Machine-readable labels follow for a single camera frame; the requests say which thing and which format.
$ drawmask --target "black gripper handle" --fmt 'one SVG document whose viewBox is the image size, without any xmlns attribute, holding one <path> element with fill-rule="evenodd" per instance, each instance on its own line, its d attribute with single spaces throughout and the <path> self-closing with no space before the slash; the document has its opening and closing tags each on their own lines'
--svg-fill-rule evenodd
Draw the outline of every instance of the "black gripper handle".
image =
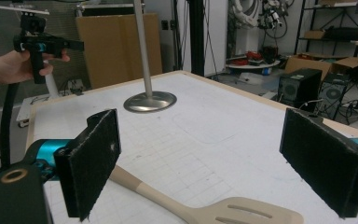
<svg viewBox="0 0 358 224">
<path fill-rule="evenodd" d="M 45 67 L 43 64 L 43 57 L 41 52 L 31 52 L 31 65 L 34 74 L 34 83 L 45 84 L 45 77 L 40 76 L 39 74 L 39 71 Z"/>
</svg>

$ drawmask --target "spatula handle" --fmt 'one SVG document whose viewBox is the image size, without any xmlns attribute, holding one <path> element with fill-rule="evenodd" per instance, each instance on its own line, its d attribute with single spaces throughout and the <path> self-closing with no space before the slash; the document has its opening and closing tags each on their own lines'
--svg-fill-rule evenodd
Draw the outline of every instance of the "spatula handle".
<svg viewBox="0 0 358 224">
<path fill-rule="evenodd" d="M 150 201 L 159 204 L 160 206 L 166 208 L 187 222 L 192 219 L 189 215 L 189 213 L 191 213 L 191 208 L 175 201 L 158 190 L 153 189 L 146 183 L 142 182 L 142 180 L 133 176 L 118 165 L 116 165 L 112 174 L 109 176 L 109 179 L 113 180 L 124 188 L 135 191 Z"/>
</svg>

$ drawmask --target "hand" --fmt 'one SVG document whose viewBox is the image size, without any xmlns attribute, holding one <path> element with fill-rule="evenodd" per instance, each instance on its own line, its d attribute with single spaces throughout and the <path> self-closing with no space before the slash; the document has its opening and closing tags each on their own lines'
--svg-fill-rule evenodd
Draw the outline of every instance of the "hand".
<svg viewBox="0 0 358 224">
<path fill-rule="evenodd" d="M 43 60 L 51 59 L 54 59 L 53 55 L 43 54 Z M 70 58 L 65 49 L 62 50 L 62 57 L 59 60 L 69 62 Z M 52 71 L 53 66 L 45 63 L 45 67 L 39 71 L 39 74 L 45 76 L 51 74 Z M 31 78 L 33 78 L 33 72 L 28 50 L 24 52 L 12 50 L 0 57 L 0 84 L 23 82 Z"/>
</svg>

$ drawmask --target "round metal base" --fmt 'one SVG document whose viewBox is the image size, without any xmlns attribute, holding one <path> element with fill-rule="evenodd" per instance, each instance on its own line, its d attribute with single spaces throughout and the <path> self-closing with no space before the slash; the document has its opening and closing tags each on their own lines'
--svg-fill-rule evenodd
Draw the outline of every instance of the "round metal base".
<svg viewBox="0 0 358 224">
<path fill-rule="evenodd" d="M 152 91 L 152 97 L 147 97 L 146 92 L 132 96 L 124 102 L 124 108 L 134 113 L 157 112 L 176 103 L 176 96 L 163 91 Z"/>
</svg>

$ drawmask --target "spatula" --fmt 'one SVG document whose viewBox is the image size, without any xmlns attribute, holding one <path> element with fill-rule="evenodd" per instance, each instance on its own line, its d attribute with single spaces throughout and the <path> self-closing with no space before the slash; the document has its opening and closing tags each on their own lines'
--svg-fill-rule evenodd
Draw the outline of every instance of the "spatula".
<svg viewBox="0 0 358 224">
<path fill-rule="evenodd" d="M 188 207 L 151 188 L 118 165 L 109 178 L 168 209 L 189 224 L 302 224 L 304 222 L 303 217 L 297 212 L 240 197 L 227 198 L 201 208 Z"/>
</svg>

